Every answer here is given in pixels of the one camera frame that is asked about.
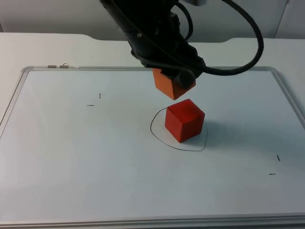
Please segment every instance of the black marker line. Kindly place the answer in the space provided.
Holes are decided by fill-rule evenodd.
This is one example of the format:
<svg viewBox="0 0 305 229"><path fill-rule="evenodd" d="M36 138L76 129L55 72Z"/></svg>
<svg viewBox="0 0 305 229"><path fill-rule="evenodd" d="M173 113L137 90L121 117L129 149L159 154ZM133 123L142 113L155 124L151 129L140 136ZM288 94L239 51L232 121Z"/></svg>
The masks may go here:
<svg viewBox="0 0 305 229"><path fill-rule="evenodd" d="M189 152L200 152L200 151L203 151L205 149L205 146L206 146L206 141L208 140L208 136L209 136L209 132L208 132L208 127L206 126L206 139L205 139L205 142L204 142L204 147L203 149L200 149L200 150L188 150L188 149L179 149L179 148L176 148L176 147L173 147L167 143L165 143L164 141L162 141L160 138L158 138L152 131L152 125L153 125L153 121L155 120L155 118L157 117L158 113L160 113L161 111L165 110L166 108L163 108L161 109L160 111L158 111L156 113L156 115L154 116L154 118L152 119L152 122L151 122L151 133L152 135L154 135L159 141L163 142L164 144L166 144L167 146L173 148L173 149L178 149L178 150L182 150L182 151L189 151Z"/></svg>

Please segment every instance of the wooden block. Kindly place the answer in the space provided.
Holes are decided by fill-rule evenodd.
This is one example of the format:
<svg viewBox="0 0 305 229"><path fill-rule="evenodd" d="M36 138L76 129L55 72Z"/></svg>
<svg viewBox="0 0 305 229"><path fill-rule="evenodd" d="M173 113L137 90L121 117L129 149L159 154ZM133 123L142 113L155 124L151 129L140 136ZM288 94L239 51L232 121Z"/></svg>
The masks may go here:
<svg viewBox="0 0 305 229"><path fill-rule="evenodd" d="M165 127L178 142L183 142L201 133L204 116L202 110L186 99L166 109Z"/></svg>
<svg viewBox="0 0 305 229"><path fill-rule="evenodd" d="M166 94L171 99L175 100L186 93L191 88L195 87L196 81L188 89L182 88L177 82L172 81L161 73L161 69L152 69L154 83L156 88Z"/></svg>

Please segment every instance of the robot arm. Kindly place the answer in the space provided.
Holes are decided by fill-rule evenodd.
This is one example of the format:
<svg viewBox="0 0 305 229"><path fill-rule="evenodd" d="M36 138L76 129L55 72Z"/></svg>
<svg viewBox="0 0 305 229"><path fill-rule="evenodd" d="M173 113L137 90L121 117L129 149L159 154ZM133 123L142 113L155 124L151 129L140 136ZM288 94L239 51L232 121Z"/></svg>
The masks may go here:
<svg viewBox="0 0 305 229"><path fill-rule="evenodd" d="M100 0L127 36L131 54L144 67L161 69L162 75L185 91L194 85L201 73L235 75L245 72L258 62L263 53L263 37L255 21L233 1L222 1L250 23L258 40L258 50L253 60L237 69L221 70L205 65L197 50L187 42L193 32L193 24L179 0ZM190 28L186 38L180 34L178 16L171 12L175 5L188 19Z"/></svg>

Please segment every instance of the red cube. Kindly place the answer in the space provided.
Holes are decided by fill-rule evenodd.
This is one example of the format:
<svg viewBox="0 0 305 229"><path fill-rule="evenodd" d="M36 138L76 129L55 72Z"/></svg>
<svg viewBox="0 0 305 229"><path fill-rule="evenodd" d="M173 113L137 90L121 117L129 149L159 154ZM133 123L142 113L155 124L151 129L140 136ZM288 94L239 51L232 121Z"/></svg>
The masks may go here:
<svg viewBox="0 0 305 229"><path fill-rule="evenodd" d="M198 106L186 99L166 109L165 127L178 142L183 142L201 133L204 116Z"/></svg>

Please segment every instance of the whiteboard frame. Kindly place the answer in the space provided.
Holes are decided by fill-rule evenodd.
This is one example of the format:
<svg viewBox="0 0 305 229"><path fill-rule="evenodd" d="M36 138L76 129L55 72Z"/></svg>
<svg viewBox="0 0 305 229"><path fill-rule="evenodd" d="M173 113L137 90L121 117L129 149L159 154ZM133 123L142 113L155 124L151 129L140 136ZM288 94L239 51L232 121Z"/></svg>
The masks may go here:
<svg viewBox="0 0 305 229"><path fill-rule="evenodd" d="M222 69L231 69L235 67L222 67ZM31 71L150 71L150 69L142 68L142 67L79 67L79 68L47 68L47 67L34 67L29 66L24 68L21 71L20 79L17 83L16 89L12 95L12 98L9 102L9 105L4 113L0 121L0 138L2 133L4 132L5 126L8 122L10 114L15 106L15 103L18 99L19 93L23 87L23 84ZM291 94L291 91L285 85L283 80L283 76L272 67L254 67L251 71L269 71L274 76L276 82L280 86L282 92L285 97L289 101L289 104L293 108L295 114L297 115L299 121L301 122L303 128L305 129L305 117L304 114L301 113L300 109L294 97ZM305 226L305 213L303 214L286 214L286 215L278 215L278 214L260 214L260 215L252 215L250 217L237 217L227 216L225 218L219 217L203 217L203 216L193 216L193 217L175 217L168 219L121 219L118 221L96 221L96 222L64 222L64 223L18 223L14 224L1 224L0 228L37 228L37 227L48 227L48 228L59 228L59 227L99 227L106 229L126 229L126 228L180 228L180 227L232 227L232 226L279 226L279 225L287 225L289 227Z"/></svg>

